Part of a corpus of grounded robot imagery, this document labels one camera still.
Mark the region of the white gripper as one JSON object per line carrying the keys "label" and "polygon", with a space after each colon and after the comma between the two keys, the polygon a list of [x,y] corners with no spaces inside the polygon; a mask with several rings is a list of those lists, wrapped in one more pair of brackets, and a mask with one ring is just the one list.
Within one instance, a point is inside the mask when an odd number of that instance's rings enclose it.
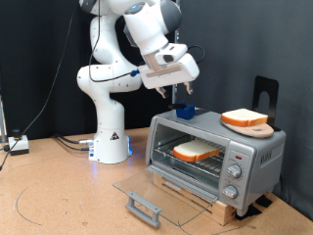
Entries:
{"label": "white gripper", "polygon": [[163,99],[167,98],[166,90],[163,86],[184,83],[189,95],[193,94],[193,87],[190,81],[195,80],[200,70],[195,59],[189,54],[185,54],[177,62],[167,64],[160,70],[152,70],[147,65],[140,66],[139,72],[144,85],[148,89],[156,89]]}

